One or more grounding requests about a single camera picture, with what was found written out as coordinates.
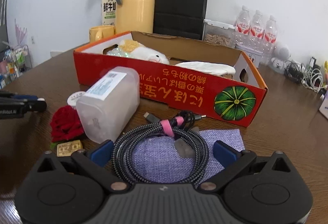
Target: black tool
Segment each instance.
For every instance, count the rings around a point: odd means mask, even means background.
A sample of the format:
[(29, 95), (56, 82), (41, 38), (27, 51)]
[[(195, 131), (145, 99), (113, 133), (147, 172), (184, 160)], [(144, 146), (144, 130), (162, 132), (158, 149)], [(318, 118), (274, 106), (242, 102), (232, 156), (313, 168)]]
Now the black tool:
[(35, 95), (18, 95), (0, 91), (0, 119), (22, 118), (28, 111), (43, 112), (47, 109), (44, 99)]
[(45, 152), (15, 197), (23, 223), (301, 224), (312, 207), (310, 190), (281, 151), (258, 157), (217, 141), (213, 154), (225, 169), (195, 189), (123, 182), (95, 163), (106, 163), (113, 147), (107, 141), (60, 158)]

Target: tangled cable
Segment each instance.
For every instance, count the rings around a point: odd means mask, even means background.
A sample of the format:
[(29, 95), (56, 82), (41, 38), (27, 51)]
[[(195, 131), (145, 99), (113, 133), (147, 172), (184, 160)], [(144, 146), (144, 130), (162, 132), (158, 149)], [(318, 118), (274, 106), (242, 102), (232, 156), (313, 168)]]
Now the tangled cable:
[(302, 85), (305, 88), (311, 89), (318, 93), (321, 89), (326, 88), (323, 86), (323, 77), (320, 69), (309, 68), (304, 72), (303, 78), (301, 80)]
[(304, 65), (299, 65), (296, 62), (290, 60), (287, 60), (285, 63), (287, 64), (287, 62), (289, 62), (289, 64), (285, 68), (285, 76), (290, 80), (300, 84), (303, 78), (302, 69), (304, 68)]
[[(189, 129), (195, 122), (195, 115), (192, 112), (183, 111), (178, 116), (182, 116), (184, 119), (180, 126), (178, 126), (176, 118), (169, 120), (174, 133), (174, 139), (183, 139), (194, 150), (195, 162), (189, 176), (175, 183), (192, 183), (197, 186), (205, 173), (209, 159), (209, 149), (206, 141), (199, 134)], [(132, 153), (141, 141), (161, 135), (164, 135), (162, 124), (151, 123), (134, 128), (119, 137), (114, 144), (112, 154), (115, 174), (131, 185), (137, 182), (156, 183), (144, 178), (137, 172), (133, 166)]]

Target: pink cable tie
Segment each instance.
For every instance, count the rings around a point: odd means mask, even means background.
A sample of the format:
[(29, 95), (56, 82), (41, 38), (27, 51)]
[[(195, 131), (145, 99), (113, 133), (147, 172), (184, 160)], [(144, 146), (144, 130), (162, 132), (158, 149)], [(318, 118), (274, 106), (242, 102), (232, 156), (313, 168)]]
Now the pink cable tie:
[[(181, 116), (175, 117), (175, 120), (177, 121), (178, 126), (181, 126), (181, 124), (184, 122), (184, 119)], [(174, 138), (174, 132), (172, 130), (169, 120), (167, 119), (162, 120), (160, 121), (160, 124), (162, 125), (164, 133), (167, 136)]]
[(162, 121), (160, 121), (160, 124), (162, 125), (162, 128), (163, 128), (164, 133), (167, 136), (169, 136), (171, 138), (174, 138), (174, 132), (172, 130), (172, 127), (170, 125), (169, 120), (168, 119), (162, 120)]

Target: water bottle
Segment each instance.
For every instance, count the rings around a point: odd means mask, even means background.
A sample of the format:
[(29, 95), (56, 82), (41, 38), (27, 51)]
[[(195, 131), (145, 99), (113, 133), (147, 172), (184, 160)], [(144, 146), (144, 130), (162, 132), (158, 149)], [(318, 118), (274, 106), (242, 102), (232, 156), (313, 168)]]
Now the water bottle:
[(255, 15), (251, 21), (250, 36), (256, 38), (262, 38), (264, 32), (263, 15), (260, 10), (255, 11)]
[(270, 16), (270, 19), (266, 23), (265, 32), (264, 32), (264, 41), (275, 43), (277, 38), (277, 24), (276, 19), (273, 16)]
[(263, 37), (263, 56), (260, 63), (267, 65), (271, 59), (271, 55), (274, 50), (274, 43), (277, 38), (277, 24), (276, 19), (273, 16), (270, 16), (270, 19), (267, 21)]
[(246, 6), (242, 6), (241, 12), (236, 20), (238, 30), (235, 32), (234, 39), (232, 40), (233, 47), (235, 43), (240, 46), (245, 45), (250, 30), (250, 22), (251, 17), (249, 16), (249, 10)]
[(263, 15), (259, 10), (256, 10), (255, 15), (251, 21), (249, 33), (249, 47), (258, 51), (262, 51), (263, 47), (261, 39), (264, 33)]

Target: purple fabric mat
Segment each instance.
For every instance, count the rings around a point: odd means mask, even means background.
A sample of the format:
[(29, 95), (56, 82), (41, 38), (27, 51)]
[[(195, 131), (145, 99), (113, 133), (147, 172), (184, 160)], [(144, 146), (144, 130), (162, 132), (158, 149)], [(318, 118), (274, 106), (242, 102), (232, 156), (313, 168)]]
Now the purple fabric mat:
[[(210, 152), (202, 181), (224, 169), (213, 156), (214, 142), (221, 140), (238, 151), (245, 149), (238, 129), (203, 130), (200, 135), (206, 140)], [(160, 183), (171, 183), (186, 178), (194, 162), (192, 158), (181, 158), (174, 148), (174, 140), (167, 136), (149, 138), (138, 144), (132, 160), (140, 175)]]

